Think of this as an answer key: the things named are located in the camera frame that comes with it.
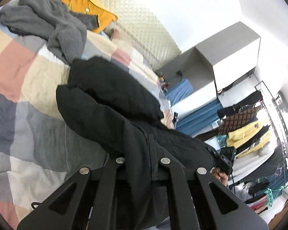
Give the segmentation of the person right hand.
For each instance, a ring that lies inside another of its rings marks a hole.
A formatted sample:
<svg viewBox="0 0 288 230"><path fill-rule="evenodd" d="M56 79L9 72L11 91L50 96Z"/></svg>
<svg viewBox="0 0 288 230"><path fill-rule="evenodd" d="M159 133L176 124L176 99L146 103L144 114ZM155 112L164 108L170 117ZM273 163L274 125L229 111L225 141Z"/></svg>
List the person right hand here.
<svg viewBox="0 0 288 230"><path fill-rule="evenodd" d="M221 171L220 168L214 168L211 171L213 177L215 177L218 181L220 181L224 186L228 185L228 175Z"/></svg>

